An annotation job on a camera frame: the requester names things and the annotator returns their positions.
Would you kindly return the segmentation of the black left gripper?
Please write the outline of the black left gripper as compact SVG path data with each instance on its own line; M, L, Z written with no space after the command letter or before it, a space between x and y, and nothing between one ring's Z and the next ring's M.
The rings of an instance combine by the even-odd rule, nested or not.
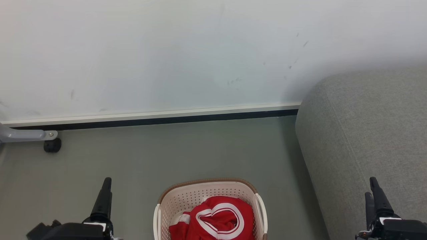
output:
M51 240L114 240L111 226L105 222L111 221L112 205L112 179L104 179L98 193L90 220L92 222L68 222L52 224L50 230Z

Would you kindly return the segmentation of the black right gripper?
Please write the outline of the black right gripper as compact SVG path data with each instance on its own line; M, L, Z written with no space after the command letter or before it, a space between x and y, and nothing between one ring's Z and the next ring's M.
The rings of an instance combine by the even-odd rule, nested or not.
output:
M366 231L355 235L356 240L426 240L427 226L418 220L403 220L395 215L383 189L375 177L370 177L371 192L365 193Z

